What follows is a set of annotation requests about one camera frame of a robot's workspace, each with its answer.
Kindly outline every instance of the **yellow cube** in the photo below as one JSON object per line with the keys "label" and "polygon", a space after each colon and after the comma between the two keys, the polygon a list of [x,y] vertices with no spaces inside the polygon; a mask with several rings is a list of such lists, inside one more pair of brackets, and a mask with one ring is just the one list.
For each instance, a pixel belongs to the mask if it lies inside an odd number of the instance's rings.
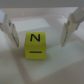
{"label": "yellow cube", "polygon": [[45,59],[45,32],[27,32],[24,46],[26,59]]}

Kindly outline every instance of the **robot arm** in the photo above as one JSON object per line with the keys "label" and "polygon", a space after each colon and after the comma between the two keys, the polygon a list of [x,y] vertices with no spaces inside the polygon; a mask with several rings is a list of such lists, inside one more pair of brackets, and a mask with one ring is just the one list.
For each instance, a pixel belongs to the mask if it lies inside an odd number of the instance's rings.
{"label": "robot arm", "polygon": [[19,46],[19,38],[17,35],[17,31],[15,29],[15,25],[12,24],[11,18],[8,14],[5,14],[3,11],[0,10],[0,28],[3,32],[5,32],[11,42],[15,46]]}
{"label": "robot arm", "polygon": [[78,29],[80,23],[84,21],[84,8],[77,8],[74,13],[71,13],[68,17],[67,23],[64,24],[62,36],[61,36],[61,46],[64,47],[69,41],[71,35],[75,30]]}

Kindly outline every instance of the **block front face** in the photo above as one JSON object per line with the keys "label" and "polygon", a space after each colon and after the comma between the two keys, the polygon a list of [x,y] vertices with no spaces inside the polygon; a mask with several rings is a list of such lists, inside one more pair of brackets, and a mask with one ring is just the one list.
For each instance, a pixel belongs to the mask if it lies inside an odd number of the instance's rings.
{"label": "block front face", "polygon": [[45,32],[27,32],[25,39],[26,59],[46,58]]}

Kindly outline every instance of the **block top face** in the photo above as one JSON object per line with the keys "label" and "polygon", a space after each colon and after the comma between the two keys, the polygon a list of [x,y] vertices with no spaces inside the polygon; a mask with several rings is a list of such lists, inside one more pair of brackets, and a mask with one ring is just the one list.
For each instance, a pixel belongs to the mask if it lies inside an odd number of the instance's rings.
{"label": "block top face", "polygon": [[45,32],[27,32],[25,45],[46,44]]}

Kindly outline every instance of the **black letter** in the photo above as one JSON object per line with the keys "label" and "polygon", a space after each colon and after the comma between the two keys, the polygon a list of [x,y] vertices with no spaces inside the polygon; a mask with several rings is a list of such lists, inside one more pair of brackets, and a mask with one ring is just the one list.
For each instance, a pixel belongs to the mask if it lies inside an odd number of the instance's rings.
{"label": "black letter", "polygon": [[34,34],[31,34],[30,41],[32,41],[32,37],[34,37],[37,41],[40,41],[40,34],[38,34],[38,38]]}

